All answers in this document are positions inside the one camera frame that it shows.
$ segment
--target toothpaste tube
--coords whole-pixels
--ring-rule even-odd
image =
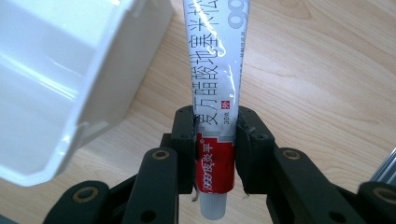
[[[239,87],[249,0],[184,0],[193,111],[199,118],[196,183],[201,213],[225,214],[233,188]]]

